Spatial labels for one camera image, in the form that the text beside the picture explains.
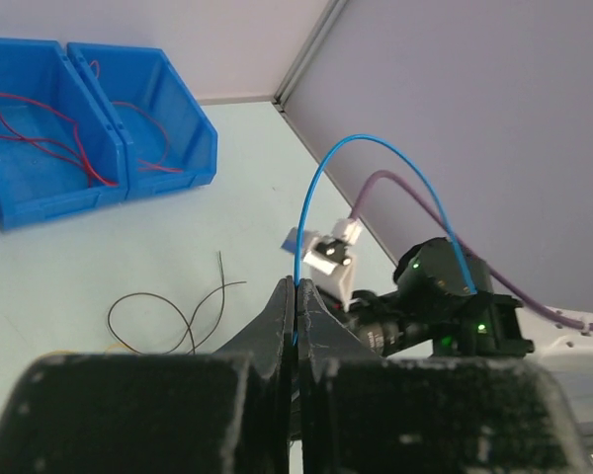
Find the storage box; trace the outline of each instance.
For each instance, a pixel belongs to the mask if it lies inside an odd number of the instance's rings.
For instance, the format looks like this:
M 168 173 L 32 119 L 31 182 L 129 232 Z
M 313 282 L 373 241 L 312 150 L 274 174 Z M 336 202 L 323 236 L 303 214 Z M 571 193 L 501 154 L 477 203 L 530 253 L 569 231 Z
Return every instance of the storage box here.
M 3 228 L 54 219 L 126 198 L 123 144 L 56 41 L 0 39 L 0 93 L 39 101 L 75 120 L 94 171 L 116 184 L 106 186 L 89 180 L 83 169 L 29 143 L 0 139 Z M 42 107 L 0 97 L 0 111 L 9 125 L 26 137 L 50 138 L 77 149 L 74 124 Z M 0 133 L 15 136 L 1 121 Z M 70 156 L 55 145 L 43 145 Z
M 161 49 L 69 43 L 68 55 L 124 142 L 128 198 L 212 181 L 217 133 Z

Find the blue cable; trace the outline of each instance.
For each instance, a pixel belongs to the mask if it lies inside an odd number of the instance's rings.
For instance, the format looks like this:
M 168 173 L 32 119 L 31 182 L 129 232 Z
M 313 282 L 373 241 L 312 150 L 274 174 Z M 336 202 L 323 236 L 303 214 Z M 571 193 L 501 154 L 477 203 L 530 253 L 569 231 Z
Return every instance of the blue cable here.
M 307 190 L 307 195 L 305 195 L 305 201 L 303 202 L 303 209 L 300 212 L 300 220 L 298 221 L 298 229 L 296 231 L 296 251 L 295 251 L 295 285 L 298 286 L 300 282 L 300 261 L 301 261 L 301 252 L 303 247 L 303 232 L 305 231 L 305 220 L 307 219 L 307 213 L 309 212 L 309 205 L 312 201 L 312 195 L 314 194 L 314 189 L 318 184 L 318 180 L 320 176 L 323 174 L 325 167 L 329 160 L 331 160 L 332 156 L 336 154 L 336 152 L 342 147 L 345 143 L 349 143 L 350 141 L 354 140 L 367 140 L 372 141 L 374 143 L 379 143 L 380 145 L 388 148 L 390 151 L 395 153 L 399 156 L 411 169 L 415 172 L 415 174 L 422 180 L 426 188 L 431 194 L 433 201 L 437 205 L 437 210 L 439 211 L 440 216 L 442 217 L 442 222 L 444 222 L 444 226 L 446 227 L 446 232 L 451 239 L 451 244 L 453 246 L 453 250 L 455 251 L 455 256 L 457 257 L 457 262 L 459 263 L 459 267 L 462 270 L 462 276 L 464 281 L 466 282 L 466 286 L 469 289 L 470 294 L 476 294 L 476 286 L 474 286 L 474 282 L 472 281 L 472 276 L 470 275 L 470 270 L 467 267 L 466 259 L 464 257 L 464 252 L 462 251 L 462 247 L 459 244 L 459 240 L 457 239 L 457 235 L 455 231 L 451 227 L 451 223 L 448 220 L 448 216 L 446 215 L 446 211 L 442 206 L 442 202 L 439 200 L 433 185 L 428 181 L 428 178 L 424 176 L 424 173 L 420 171 L 420 169 L 413 163 L 410 159 L 408 159 L 404 154 L 395 148 L 393 145 L 388 143 L 386 140 L 378 138 L 377 136 L 373 135 L 366 135 L 366 134 L 356 134 L 356 135 L 349 135 L 340 140 L 336 143 L 331 150 L 327 152 L 323 160 L 318 165 L 318 169 L 312 178 L 311 183 L 309 184 L 309 189 Z

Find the wall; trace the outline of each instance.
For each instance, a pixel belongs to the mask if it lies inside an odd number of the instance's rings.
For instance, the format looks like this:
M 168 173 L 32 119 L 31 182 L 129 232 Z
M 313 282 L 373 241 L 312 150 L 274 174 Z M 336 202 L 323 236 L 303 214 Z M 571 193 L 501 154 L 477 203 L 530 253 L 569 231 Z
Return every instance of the wall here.
M 272 96 L 326 0 L 0 0 L 0 37 L 165 49 L 200 99 Z
M 350 2 L 286 110 L 317 154 L 355 132 L 399 145 L 473 249 L 593 311 L 593 0 Z M 410 176 L 372 144 L 330 170 L 354 198 L 379 168 Z M 443 233 L 389 183 L 366 217 L 395 257 Z

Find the white table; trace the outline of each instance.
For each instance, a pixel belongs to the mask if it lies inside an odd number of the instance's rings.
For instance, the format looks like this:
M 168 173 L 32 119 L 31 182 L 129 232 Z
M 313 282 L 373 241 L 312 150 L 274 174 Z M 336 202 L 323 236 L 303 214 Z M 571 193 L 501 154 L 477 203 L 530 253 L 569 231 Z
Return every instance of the white table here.
M 114 343 L 106 315 L 124 294 L 156 292 L 190 314 L 219 286 L 216 253 L 222 251 L 226 279 L 248 283 L 226 291 L 223 320 L 201 348 L 210 352 L 254 318 L 277 281 L 292 273 L 292 257 L 280 245 L 297 225 L 316 163 L 271 104 L 205 110 L 219 133 L 210 186 L 0 235 L 0 411 L 36 357 L 101 352 Z M 323 178 L 308 228 L 331 230 L 348 213 Z M 393 265 L 369 232 L 356 252 L 363 257 L 356 287 L 393 290 Z M 211 328 L 219 304 L 216 294 L 199 313 L 198 338 Z M 119 308 L 115 327 L 130 344 L 153 352 L 171 347 L 184 331 L 171 308 L 143 298 Z M 426 346 L 415 352 L 428 353 Z

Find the black wire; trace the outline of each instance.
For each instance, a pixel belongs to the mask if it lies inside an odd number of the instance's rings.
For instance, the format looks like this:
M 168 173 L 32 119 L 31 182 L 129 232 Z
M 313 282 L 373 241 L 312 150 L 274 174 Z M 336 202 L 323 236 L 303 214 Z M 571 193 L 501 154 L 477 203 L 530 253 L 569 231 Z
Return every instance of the black wire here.
M 136 354 L 140 354 L 140 355 L 144 355 L 145 353 L 137 350 L 136 348 L 133 348 L 130 344 L 128 344 L 121 336 L 119 336 L 119 334 L 115 331 L 115 329 L 112 327 L 112 313 L 114 312 L 115 307 L 123 300 L 131 298 L 131 297 L 135 297 L 135 296 L 150 296 L 153 298 L 157 298 L 160 299 L 161 301 L 166 302 L 167 304 L 169 304 L 172 308 L 174 308 L 176 310 L 176 312 L 178 313 L 178 315 L 182 318 L 182 320 L 185 322 L 185 326 L 186 326 L 186 330 L 184 332 L 184 334 L 182 335 L 182 338 L 180 338 L 180 341 L 178 341 L 178 343 L 171 348 L 169 351 L 166 351 L 164 353 L 160 353 L 162 356 L 166 356 L 168 354 L 172 354 L 174 351 L 176 351 L 180 346 L 182 346 L 182 344 L 185 342 L 185 339 L 187 338 L 187 335 L 189 335 L 189 338 L 191 339 L 191 349 L 187 352 L 187 354 L 195 354 L 196 350 L 202 345 L 204 344 L 208 338 L 210 338 L 212 336 L 212 334 L 216 331 L 217 326 L 219 325 L 223 314 L 224 314 L 224 306 L 226 303 L 226 287 L 227 286 L 233 286 L 236 284 L 243 284 L 246 281 L 234 281 L 231 283 L 226 283 L 225 282 L 225 276 L 224 276 L 224 265 L 221 259 L 221 252 L 217 253 L 217 260 L 219 263 L 219 277 L 220 277 L 220 281 L 221 281 L 221 285 L 219 287 L 217 287 L 216 289 L 214 289 L 211 293 L 209 293 L 207 296 L 205 296 L 203 298 L 202 301 L 200 301 L 200 303 L 198 303 L 198 305 L 196 306 L 196 309 L 193 312 L 193 315 L 191 317 L 190 320 L 187 320 L 187 318 L 185 317 L 184 313 L 180 310 L 180 308 L 178 308 L 178 306 L 176 306 L 173 302 L 171 302 L 170 300 L 168 300 L 167 298 L 165 298 L 164 296 L 161 296 L 159 294 L 156 293 L 150 293 L 147 291 L 137 291 L 135 293 L 130 293 L 130 294 L 126 294 L 125 296 L 122 296 L 121 298 L 119 298 L 117 301 L 114 302 L 114 304 L 110 307 L 110 310 L 108 311 L 108 329 L 110 329 L 110 332 L 112 333 L 112 335 L 117 339 L 117 341 L 119 341 L 121 344 L 123 344 L 126 348 L 128 348 L 130 351 L 132 351 L 133 353 Z M 200 307 L 214 294 L 216 294 L 218 291 L 221 290 L 221 306 L 219 308 L 219 316 L 217 317 L 217 320 L 215 321 L 215 324 L 213 325 L 211 331 L 209 332 L 209 334 L 204 337 L 197 345 L 196 345 L 196 341 L 194 339 L 194 333 L 191 329 L 191 325 L 194 323 L 196 316 L 198 314 L 198 311 L 200 310 Z

